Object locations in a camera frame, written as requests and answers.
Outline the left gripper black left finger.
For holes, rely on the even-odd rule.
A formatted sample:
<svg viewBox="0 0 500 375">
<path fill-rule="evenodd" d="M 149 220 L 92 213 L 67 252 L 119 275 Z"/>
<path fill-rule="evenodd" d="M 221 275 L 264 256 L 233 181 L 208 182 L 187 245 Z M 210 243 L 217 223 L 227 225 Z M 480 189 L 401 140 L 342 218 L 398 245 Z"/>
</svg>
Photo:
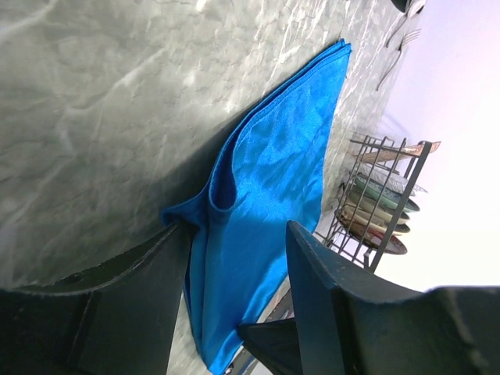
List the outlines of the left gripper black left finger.
<svg viewBox="0 0 500 375">
<path fill-rule="evenodd" d="M 190 250 L 173 224 L 54 284 L 2 289 L 2 373 L 166 373 Z"/>
</svg>

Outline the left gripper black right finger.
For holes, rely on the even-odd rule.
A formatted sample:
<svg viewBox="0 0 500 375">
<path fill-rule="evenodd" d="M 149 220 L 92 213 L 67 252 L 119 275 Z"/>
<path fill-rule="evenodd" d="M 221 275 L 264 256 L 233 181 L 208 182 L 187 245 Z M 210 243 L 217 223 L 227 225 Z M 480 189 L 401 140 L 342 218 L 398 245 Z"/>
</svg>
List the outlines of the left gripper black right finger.
<svg viewBox="0 0 500 375">
<path fill-rule="evenodd" d="M 295 221 L 286 255 L 294 316 L 237 330 L 272 373 L 498 373 L 497 287 L 414 291 L 354 265 Z"/>
</svg>

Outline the blue cloth napkin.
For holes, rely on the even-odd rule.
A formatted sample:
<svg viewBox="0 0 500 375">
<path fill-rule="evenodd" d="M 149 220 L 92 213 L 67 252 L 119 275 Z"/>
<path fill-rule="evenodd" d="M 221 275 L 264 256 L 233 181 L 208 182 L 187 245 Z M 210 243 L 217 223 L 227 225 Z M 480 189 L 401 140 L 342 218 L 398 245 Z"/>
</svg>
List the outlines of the blue cloth napkin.
<svg viewBox="0 0 500 375">
<path fill-rule="evenodd" d="M 352 46 L 324 49 L 250 110 L 224 142 L 205 186 L 162 211 L 195 228 L 184 300 L 195 346 L 222 374 L 288 274 L 289 221 L 319 222 L 323 167 Z"/>
</svg>

